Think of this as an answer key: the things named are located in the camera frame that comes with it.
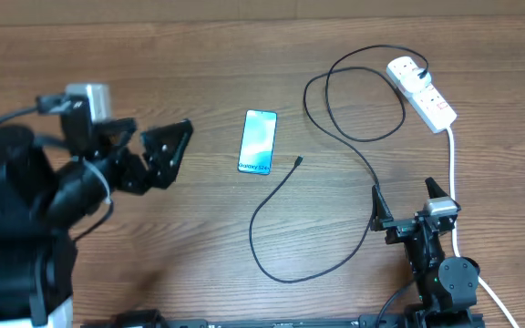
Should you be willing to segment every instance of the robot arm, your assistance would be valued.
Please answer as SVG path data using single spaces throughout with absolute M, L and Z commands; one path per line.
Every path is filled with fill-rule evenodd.
M 127 148 L 134 119 L 110 118 L 107 86 L 70 85 L 39 97 L 36 108 L 60 116 L 66 139 L 39 138 L 20 125 L 0 128 L 0 324 L 27 318 L 46 325 L 57 310 L 66 314 L 69 302 L 71 313 L 77 248 L 70 227 L 114 190 L 142 195 L 166 189 L 193 132 L 184 120 L 142 133 L 145 165 Z M 59 171 L 42 149 L 50 140 L 73 156 Z
M 404 243 L 421 304 L 407 306 L 404 315 L 388 315 L 381 328 L 484 327 L 477 303 L 479 266 L 469 258 L 446 258 L 440 236 L 455 228 L 461 206 L 432 179 L 425 180 L 429 199 L 412 219 L 394 220 L 377 186 L 372 188 L 376 211 L 371 229 L 386 232 L 386 244 Z M 363 315 L 366 327 L 377 327 L 381 315 Z

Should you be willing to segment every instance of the samsung galaxy phone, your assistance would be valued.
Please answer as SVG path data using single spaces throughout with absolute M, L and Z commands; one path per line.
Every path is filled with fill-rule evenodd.
M 238 171 L 271 173 L 276 128 L 277 113 L 254 109 L 246 111 Z

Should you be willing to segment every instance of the black wire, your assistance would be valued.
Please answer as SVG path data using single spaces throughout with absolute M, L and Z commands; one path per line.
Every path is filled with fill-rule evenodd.
M 23 115 L 27 115 L 27 114 L 31 114 L 31 113 L 35 113 L 35 112 L 37 112 L 37 108 L 22 108 L 22 109 L 14 111 L 14 112 L 5 114 L 5 115 L 0 117 L 0 125 L 2 123 L 12 119 L 12 118 L 17 118 L 17 117 L 20 117 L 20 116 L 23 116 Z
M 398 49 L 398 50 L 404 50 L 404 51 L 407 51 L 411 54 L 415 54 L 419 57 L 421 57 L 425 63 L 427 63 L 427 67 L 425 67 L 425 70 L 422 71 L 419 76 L 420 78 L 423 78 L 425 77 L 425 75 L 427 74 L 428 72 L 428 61 L 427 59 L 420 55 L 418 52 L 412 50 L 412 49 L 409 49 L 407 47 L 404 47 L 404 46 L 393 46 L 393 45 L 374 45 L 374 46 L 365 46 L 363 48 L 360 48 L 360 49 L 357 49 L 357 50 L 354 50 L 352 51 L 351 53 L 339 58 L 333 65 L 331 68 L 329 68 L 329 71 L 327 72 L 327 77 L 325 78 L 325 104 L 327 105 L 327 112 L 329 113 L 329 117 L 332 119 L 332 122 L 334 122 L 334 125 L 335 125 L 335 128 L 337 128 L 337 130 L 339 131 L 339 133 L 341 133 L 344 137 L 346 138 L 349 138 L 350 140 L 353 140 L 353 141 L 358 141 L 358 142 L 372 142 L 372 141 L 378 141 L 378 140 L 381 140 L 383 138 L 386 138 L 388 136 L 390 136 L 391 134 L 395 133 L 399 128 L 400 126 L 402 126 L 402 123 L 404 122 L 404 115 L 402 117 L 402 121 L 400 122 L 400 124 L 398 124 L 398 126 L 396 128 L 393 128 L 390 132 L 386 133 L 385 135 L 382 135 L 380 137 L 377 137 L 377 138 L 367 138 L 367 139 L 361 139 L 361 138 L 354 138 L 348 134 L 346 134 L 345 132 L 343 132 L 343 130 L 339 127 L 339 125 L 337 124 L 337 122 L 335 121 L 335 118 L 334 118 L 334 113 L 332 112 L 332 109 L 329 105 L 329 78 L 331 77 L 331 75 L 334 73 L 335 71 L 335 67 L 337 66 L 337 64 L 341 63 L 344 59 L 350 57 L 351 55 L 355 55 L 359 52 L 362 52 L 362 51 L 365 51 L 365 50 L 369 50 L 369 49 L 374 49 L 374 48 L 379 48 L 379 47 L 385 47 L 385 48 L 392 48 L 392 49 Z M 398 96 L 398 100 L 400 101 L 400 104 L 402 106 L 402 109 L 403 109 L 403 114 L 404 114 L 404 105 L 402 103 L 402 97 L 400 96 L 399 92 L 396 91 L 396 87 L 394 87 L 394 85 L 392 83 L 390 83 L 390 81 L 388 81 L 388 79 L 386 77 L 384 77 L 384 75 L 382 75 L 380 72 L 378 71 L 375 71 L 374 69 L 372 68 L 369 68 L 369 67 L 363 67 L 363 69 L 367 70 L 367 71 L 370 71 L 372 73 L 376 73 L 379 77 L 382 77 L 386 82 L 387 84 L 393 89 L 395 90 L 395 93 L 396 95 Z
M 384 75 L 382 75 L 382 73 L 372 69 L 372 68 L 369 68 L 369 67 L 345 67 L 345 68 L 339 68 L 339 69 L 336 69 L 336 70 L 330 70 L 330 72 L 328 73 L 323 73 L 322 75 L 318 75 L 317 77 L 314 77 L 312 79 L 309 80 L 309 82 L 307 82 L 307 85 L 305 85 L 305 89 L 304 89 L 304 92 L 303 92 L 303 108 L 305 110 L 305 113 L 307 114 L 307 117 L 311 120 L 311 122 L 317 127 L 319 128 L 320 130 L 322 130 L 326 135 L 336 139 L 337 141 L 343 143 L 344 145 L 346 145 L 347 147 L 349 147 L 351 150 L 353 150 L 365 163 L 365 165 L 368 167 L 368 169 L 370 170 L 370 173 L 372 173 L 372 177 L 374 177 L 374 183 L 377 185 L 377 186 L 380 186 L 380 181 L 378 180 L 378 176 L 376 175 L 376 172 L 374 171 L 374 169 L 372 168 L 372 165 L 370 165 L 370 162 L 368 162 L 368 160 L 364 157 L 364 155 L 358 150 L 356 149 L 354 146 L 352 146 L 349 142 L 343 140 L 342 138 L 339 138 L 337 137 L 335 134 L 327 131 L 325 128 L 321 127 L 315 120 L 314 118 L 311 116 L 311 113 L 309 112 L 309 108 L 307 107 L 307 90 L 309 89 L 309 86 L 311 86 L 311 84 L 313 82 L 315 82 L 316 80 L 322 78 L 322 77 L 327 77 L 329 76 L 330 74 L 335 74 L 335 73 L 341 73 L 341 72 L 345 72 L 345 71 L 351 71 L 351 70 L 367 70 L 369 72 L 372 72 L 372 73 L 375 73 L 376 75 L 378 75 L 379 77 L 382 77 L 382 79 L 385 80 L 385 82 L 390 86 L 390 88 L 392 88 L 392 90 L 394 91 L 396 97 L 398 98 L 398 102 L 400 103 L 400 108 L 402 109 L 402 118 L 400 119 L 400 123 L 398 123 L 398 125 L 393 128 L 390 132 L 380 136 L 380 137 L 376 137 L 376 138 L 371 138 L 371 139 L 358 139 L 358 140 L 363 140 L 363 142 L 369 142 L 369 141 L 377 141 L 377 140 L 381 140 L 383 138 L 386 138 L 388 136 L 390 136 L 391 134 L 393 134 L 394 132 L 396 132 L 401 126 L 402 124 L 405 122 L 405 118 L 407 117 L 407 111 L 405 109 L 405 104 L 403 103 L 402 101 L 402 96 L 400 94 L 400 91 L 398 91 L 398 89 L 396 87 L 394 87 L 394 85 L 388 81 L 388 79 L 386 77 L 384 77 Z M 328 102 L 326 101 L 325 102 L 326 105 L 327 105 L 327 111 L 330 113 L 330 116 L 332 118 L 332 121 L 335 123 L 335 118 L 333 116 L 333 113 L 332 113 L 332 110 L 331 108 L 329 107 L 329 104 Z M 347 134 L 345 133 L 342 133 L 346 138 L 351 138 L 349 137 Z
M 392 296 L 390 296 L 388 301 L 386 301 L 386 303 L 384 303 L 384 306 L 382 306 L 382 309 L 380 310 L 380 313 L 376 317 L 376 326 L 375 326 L 375 328 L 379 328 L 380 327 L 380 321 L 382 321 L 382 317 L 384 316 L 384 313 L 386 313 L 386 310 L 388 309 L 390 304 L 392 304 L 396 298 L 400 297 L 400 295 L 404 294 L 408 290 L 408 288 L 410 288 L 410 286 L 413 283 L 415 283 L 416 280 L 417 280 L 417 278 L 413 278 L 406 285 L 400 287 L 400 289 L 398 289 L 394 294 L 392 294 Z
M 76 243 L 77 241 L 83 239 L 84 237 L 86 237 L 87 235 L 89 235 L 90 232 L 96 230 L 98 227 L 100 227 L 103 223 L 105 223 L 108 219 L 110 219 L 110 216 L 113 215 L 113 211 L 115 210 L 115 204 L 111 201 L 110 204 L 108 205 L 108 210 L 107 212 L 105 213 L 105 215 L 103 215 L 102 218 L 100 218 L 100 220 L 97 221 L 97 223 L 93 224 L 90 228 L 88 228 L 86 231 L 80 233 L 78 236 L 76 236 L 76 238 L 74 239 L 74 243 Z
M 374 177 L 374 183 L 379 187 L 380 181 L 378 179 L 378 176 L 376 175 L 376 172 L 372 168 L 372 165 L 370 165 L 370 163 L 364 157 L 364 155 L 359 150 L 357 150 L 354 146 L 352 146 L 349 142 L 343 140 L 342 138 L 337 137 L 335 134 L 333 134 L 333 133 L 327 131 L 325 128 L 321 127 L 314 120 L 314 118 L 311 116 L 311 113 L 309 112 L 309 108 L 307 107 L 307 90 L 309 89 L 309 86 L 311 86 L 311 84 L 313 82 L 315 82 L 317 79 L 322 78 L 322 77 L 326 77 L 326 79 L 325 79 L 325 105 L 327 107 L 327 112 L 329 113 L 329 116 L 330 116 L 332 122 L 334 123 L 335 127 L 337 128 L 337 130 L 344 137 L 346 137 L 346 138 L 348 138 L 350 140 L 353 140 L 353 141 L 358 141 L 358 142 L 372 142 L 372 141 L 381 140 L 381 139 L 386 138 L 386 137 L 392 135 L 393 133 L 395 133 L 402 126 L 402 124 L 405 122 L 405 118 L 407 116 L 407 111 L 405 109 L 404 102 L 402 101 L 402 95 L 400 94 L 400 91 L 398 90 L 398 88 L 395 87 L 392 84 L 392 82 L 390 82 L 388 80 L 388 78 L 386 78 L 382 73 L 380 73 L 380 72 L 378 72 L 378 71 L 376 71 L 376 70 L 374 70 L 373 68 L 370 68 L 370 67 L 345 67 L 345 68 L 335 69 L 337 64 L 339 64 L 340 62 L 342 62 L 344 59 L 348 58 L 349 56 L 357 54 L 357 53 L 359 53 L 361 51 L 365 51 L 365 50 L 372 49 L 372 48 L 377 48 L 377 47 L 387 47 L 387 48 L 394 48 L 394 49 L 399 49 L 399 50 L 405 50 L 405 51 L 407 51 L 409 53 L 412 53 L 412 54 L 415 54 L 415 55 L 421 57 L 425 61 L 425 63 L 427 63 L 427 67 L 425 68 L 425 70 L 419 76 L 421 78 L 423 78 L 427 74 L 427 71 L 428 71 L 428 61 L 427 61 L 427 59 L 424 56 L 420 55 L 418 52 L 414 51 L 414 50 L 408 49 L 408 48 L 403 47 L 403 46 L 391 46 L 391 45 L 366 46 L 366 47 L 363 47 L 361 49 L 357 49 L 355 51 L 352 51 L 351 53 L 349 53 L 349 54 L 339 58 L 337 61 L 335 61 L 335 63 L 331 66 L 331 68 L 329 69 L 329 71 L 327 73 L 321 74 L 321 75 L 319 75 L 317 77 L 313 77 L 312 79 L 310 79 L 309 82 L 307 82 L 307 84 L 305 85 L 305 89 L 304 89 L 304 93 L 303 93 L 303 105 L 304 105 L 304 110 L 305 110 L 305 113 L 307 114 L 307 117 L 311 120 L 311 122 L 317 128 L 322 130 L 326 135 L 328 135 L 328 136 L 330 136 L 330 137 L 340 141 L 341 143 L 345 144 L 347 147 L 349 147 L 351 150 L 353 150 L 364 161 L 364 163 L 366 164 L 366 166 L 370 170 L 370 173 Z M 368 72 L 372 72 L 372 73 L 378 75 L 383 80 L 385 80 L 385 82 L 388 84 L 388 86 L 392 89 L 392 91 L 395 93 L 396 97 L 398 98 L 398 102 L 400 103 L 400 108 L 402 110 L 402 118 L 400 119 L 400 122 L 398 123 L 398 125 L 395 128 L 393 128 L 392 130 L 390 130 L 389 132 L 387 132 L 386 134 L 384 134 L 384 135 L 382 135 L 380 137 L 366 138 L 366 139 L 351 137 L 350 135 L 348 135 L 345 132 L 343 132 L 343 130 L 339 127 L 339 125 L 337 124 L 337 122 L 335 120 L 334 113 L 333 113 L 333 111 L 331 109 L 331 106 L 329 104 L 329 78 L 331 77 L 332 74 L 341 73 L 341 72 L 345 72 L 345 71 L 351 71 L 351 70 L 366 70 Z M 261 270 L 261 272 L 264 273 L 267 277 L 271 278 L 272 280 L 274 280 L 276 282 L 282 282 L 282 283 L 306 282 L 306 281 L 309 281 L 309 280 L 321 277 L 323 275 L 326 275 L 327 273 L 332 272 L 332 271 L 338 269 L 339 267 L 341 267 L 342 265 L 346 264 L 359 251 L 360 247 L 362 246 L 362 243 L 364 243 L 365 236 L 366 236 L 368 230 L 370 229 L 370 225 L 372 223 L 372 220 L 376 217 L 376 207 L 373 206 L 372 207 L 372 215 L 370 217 L 370 220 L 368 220 L 368 223 L 367 223 L 367 225 L 365 227 L 365 230 L 364 230 L 364 234 L 362 235 L 362 239 L 360 240 L 360 242 L 358 242 L 358 244 L 355 247 L 355 249 L 343 261 L 340 261 L 335 266 L 333 266 L 333 267 L 331 267 L 331 268 L 329 268 L 329 269 L 327 269 L 325 271 L 322 271 L 322 272 L 319 272 L 317 274 L 310 275 L 310 276 L 307 276 L 307 277 L 304 277 L 304 278 L 294 279 L 294 280 L 279 279 L 279 278 L 276 278 L 275 276 L 273 276 L 272 274 L 270 274 L 268 271 L 266 271 L 263 268 L 263 266 L 261 265 L 261 263 L 260 263 L 260 261 L 258 259 L 258 256 L 256 255 L 256 251 L 254 250 L 254 246 L 252 244 L 252 225 L 254 224 L 254 219 L 256 218 L 256 214 L 259 212 L 259 210 L 273 197 L 273 195 L 291 177 L 291 175 L 293 174 L 295 169 L 297 169 L 297 167 L 301 163 L 301 160 L 303 160 L 303 158 L 299 157 L 299 159 L 297 159 L 297 161 L 295 162 L 295 165 L 293 166 L 291 171 L 287 174 L 287 176 L 283 179 L 283 181 L 256 208 L 256 210 L 254 211 L 254 214 L 252 215 L 251 224 L 250 224 L 250 227 L 249 227 L 249 243 L 251 245 L 252 256 L 254 257 L 254 260 L 256 261 L 256 264 L 258 265 L 258 267 Z
M 251 244 L 252 256 L 254 257 L 254 260 L 256 261 L 256 265 L 258 265 L 259 269 L 261 269 L 262 273 L 264 273 L 267 277 L 271 278 L 272 280 L 274 280 L 276 282 L 281 282 L 281 283 L 298 283 L 298 282 L 310 281 L 312 279 L 319 278 L 319 277 L 321 277 L 323 275 L 326 275 L 327 273 L 332 272 L 332 271 L 338 269 L 339 267 L 341 267 L 342 265 L 346 264 L 360 250 L 360 247 L 362 246 L 362 243 L 364 243 L 365 236 L 368 233 L 368 230 L 370 229 L 370 224 L 372 223 L 372 219 L 376 217 L 376 208 L 373 208 L 372 209 L 372 216 L 371 216 L 370 220 L 368 221 L 368 224 L 365 226 L 364 234 L 362 235 L 362 239 L 360 240 L 360 242 L 357 244 L 357 246 L 355 246 L 355 249 L 352 251 L 352 253 L 350 253 L 343 261 L 340 261 L 339 263 L 337 263 L 333 267 L 331 267 L 331 268 L 329 268 L 327 270 L 324 270 L 322 272 L 319 272 L 319 273 L 316 273 L 316 274 L 304 277 L 304 278 L 293 279 L 293 280 L 280 279 L 280 278 L 277 278 L 277 277 L 273 276 L 272 274 L 270 274 L 268 271 L 266 271 L 263 268 L 263 266 L 261 265 L 261 262 L 259 261 L 258 256 L 256 255 L 256 251 L 254 250 L 254 245 L 252 244 L 252 225 L 254 224 L 254 218 L 256 218 L 256 214 L 259 212 L 259 210 L 261 210 L 261 208 L 264 206 L 264 204 L 266 204 L 267 201 L 269 201 L 274 196 L 274 194 L 283 186 L 283 184 L 291 177 L 291 175 L 293 174 L 295 169 L 297 169 L 297 167 L 299 166 L 298 163 L 295 162 L 295 165 L 293 166 L 291 171 L 289 171 L 287 176 L 284 177 L 283 181 L 281 181 L 281 183 L 279 183 L 279 185 L 273 190 L 273 192 L 271 192 L 271 194 L 269 196 L 267 196 L 267 198 L 262 201 L 262 203 L 259 205 L 259 207 L 256 208 L 256 210 L 254 210 L 254 214 L 252 215 L 252 218 L 251 218 L 251 225 L 250 225 L 250 227 L 248 229 L 248 240 L 249 240 L 249 243 Z

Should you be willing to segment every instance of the wood grain surface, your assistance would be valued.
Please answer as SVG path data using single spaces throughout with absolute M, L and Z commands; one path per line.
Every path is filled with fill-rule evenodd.
M 409 279 L 402 245 L 386 246 L 384 233 L 370 232 L 344 267 L 283 285 L 256 267 L 248 224 L 303 154 L 302 166 L 257 218 L 262 264 L 297 278 L 355 247 L 371 212 L 373 181 L 356 154 L 311 125 L 302 93 L 338 57 L 382 43 L 427 56 L 435 85 L 458 112 L 460 249 L 525 327 L 525 16 L 0 28 L 0 115 L 67 83 L 97 81 L 110 84 L 118 118 L 134 117 L 142 129 L 190 118 L 195 127 L 177 182 L 143 197 L 117 193 L 111 221 L 79 243 L 75 324 L 134 307 L 210 321 L 377 313 Z M 384 71 L 400 55 L 373 50 L 346 65 Z M 311 111 L 334 130 L 322 91 L 322 83 L 311 87 Z M 368 73 L 335 76 L 331 99 L 354 136 L 378 136 L 401 118 L 394 94 Z M 236 169 L 249 108 L 279 116 L 269 176 Z M 59 131 L 57 118 L 18 121 Z M 447 136 L 431 133 L 409 105 L 396 134 L 357 146 L 398 218 L 422 207 L 425 178 L 448 190 Z M 137 141 L 132 148 L 141 151 Z M 56 166 L 67 160 L 50 156 Z M 96 219 L 81 221 L 74 233 Z M 451 254 L 448 235 L 443 244 Z M 415 301 L 412 291 L 392 310 Z M 508 326 L 480 288 L 474 310 L 488 327 Z
M 0 26 L 525 15 L 525 0 L 0 0 Z

